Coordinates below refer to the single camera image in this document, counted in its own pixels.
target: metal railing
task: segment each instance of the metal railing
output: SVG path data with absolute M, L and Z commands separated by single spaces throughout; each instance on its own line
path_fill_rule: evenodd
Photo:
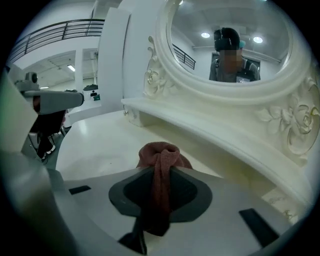
M 186 54 L 183 50 L 181 50 L 178 46 L 175 44 L 173 45 L 174 53 L 176 57 L 179 59 L 180 62 L 186 64 L 189 68 L 195 70 L 196 61 L 191 58 L 188 54 Z
M 18 40 L 8 59 L 15 62 L 35 49 L 61 40 L 100 37 L 104 23 L 104 19 L 77 19 L 45 26 Z

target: ceiling light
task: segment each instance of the ceiling light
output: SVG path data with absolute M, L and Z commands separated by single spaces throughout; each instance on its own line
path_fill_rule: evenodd
M 203 38 L 209 38 L 209 37 L 210 37 L 210 34 L 208 34 L 208 33 L 202 33 L 201 36 L 202 36 Z
M 256 36 L 253 38 L 253 41 L 255 41 L 257 44 L 261 44 L 263 42 L 263 39 L 259 36 Z
M 68 65 L 67 67 L 68 67 L 69 69 L 71 69 L 73 72 L 76 71 L 76 69 L 75 69 L 72 65 Z

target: white ceiling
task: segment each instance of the white ceiling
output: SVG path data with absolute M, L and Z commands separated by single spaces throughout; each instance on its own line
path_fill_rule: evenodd
M 96 76 L 97 60 L 94 53 L 97 49 L 83 50 L 82 74 L 83 79 L 89 79 Z M 36 72 L 38 76 L 38 84 L 40 87 L 52 87 L 75 80 L 75 72 L 71 71 L 67 66 L 75 67 L 76 51 L 69 51 L 63 54 L 55 55 L 47 59 L 43 59 L 27 68 L 24 72 Z
M 90 3 L 92 7 L 96 0 L 53 0 L 52 5 L 65 5 L 73 3 Z M 98 0 L 98 6 L 96 8 L 94 19 L 105 19 L 109 8 L 118 8 L 122 0 Z
M 172 25 L 194 47 L 214 46 L 214 31 L 222 27 L 235 29 L 246 42 L 245 49 L 282 59 L 288 52 L 289 36 L 280 10 L 263 0 L 184 0 Z M 201 37 L 209 33 L 210 38 Z M 263 43 L 253 41 L 261 37 Z

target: towel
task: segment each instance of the towel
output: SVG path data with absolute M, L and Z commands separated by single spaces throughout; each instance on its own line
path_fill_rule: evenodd
M 150 200 L 142 209 L 143 229 L 150 234 L 163 236 L 169 228 L 170 207 L 170 167 L 192 169 L 187 158 L 180 154 L 175 145 L 167 142 L 152 142 L 139 151 L 137 167 L 154 166 Z

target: mirror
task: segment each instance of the mirror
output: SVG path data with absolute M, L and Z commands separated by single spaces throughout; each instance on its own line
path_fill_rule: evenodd
M 287 62 L 287 23 L 270 1 L 178 2 L 170 48 L 195 76 L 227 83 L 270 80 Z

